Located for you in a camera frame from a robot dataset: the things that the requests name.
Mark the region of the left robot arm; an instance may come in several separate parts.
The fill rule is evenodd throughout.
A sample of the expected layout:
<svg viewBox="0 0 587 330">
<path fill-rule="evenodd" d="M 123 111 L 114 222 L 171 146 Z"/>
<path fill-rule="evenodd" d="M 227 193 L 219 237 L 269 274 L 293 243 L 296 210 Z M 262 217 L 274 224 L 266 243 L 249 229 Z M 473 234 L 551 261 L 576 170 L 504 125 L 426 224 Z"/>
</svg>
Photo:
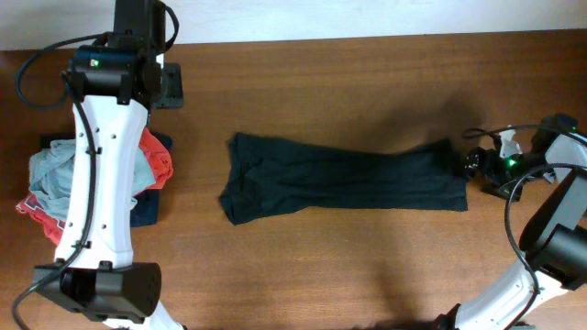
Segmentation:
<svg viewBox="0 0 587 330">
<path fill-rule="evenodd" d="M 163 55 L 172 10 L 119 1 L 113 29 L 78 38 L 62 74 L 73 103 L 72 197 L 54 260 L 31 290 L 115 329 L 176 329 L 161 302 L 161 268 L 136 262 L 130 236 L 135 159 L 150 112 L 165 94 Z"/>
</svg>

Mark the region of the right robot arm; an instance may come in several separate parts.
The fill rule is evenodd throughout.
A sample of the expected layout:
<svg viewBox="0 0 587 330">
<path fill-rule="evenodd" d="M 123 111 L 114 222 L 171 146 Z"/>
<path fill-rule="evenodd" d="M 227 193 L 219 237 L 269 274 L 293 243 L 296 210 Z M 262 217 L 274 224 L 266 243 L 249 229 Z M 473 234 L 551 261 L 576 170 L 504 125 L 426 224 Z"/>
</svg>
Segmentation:
<svg viewBox="0 0 587 330">
<path fill-rule="evenodd" d="M 468 174 L 481 175 L 485 192 L 505 200 L 504 228 L 516 261 L 486 291 L 439 315 L 432 329 L 527 329 L 524 317 L 540 304 L 585 285 L 586 136 L 578 126 L 571 116 L 547 116 L 535 125 L 528 152 L 514 139 L 518 126 L 489 131 L 494 147 L 469 152 Z M 515 237 L 511 205 L 525 184 L 540 179 L 557 187 Z"/>
</svg>

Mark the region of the black Nike t-shirt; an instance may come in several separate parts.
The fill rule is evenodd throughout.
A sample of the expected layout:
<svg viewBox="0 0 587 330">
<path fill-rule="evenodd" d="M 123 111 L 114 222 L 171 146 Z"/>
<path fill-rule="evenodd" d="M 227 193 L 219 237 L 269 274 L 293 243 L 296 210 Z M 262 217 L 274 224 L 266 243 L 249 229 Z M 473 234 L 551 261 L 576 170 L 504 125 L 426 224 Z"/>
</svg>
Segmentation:
<svg viewBox="0 0 587 330">
<path fill-rule="evenodd" d="M 464 212 L 467 179 L 447 139 L 395 154 L 237 133 L 219 196 L 235 226 L 306 207 Z"/>
</svg>

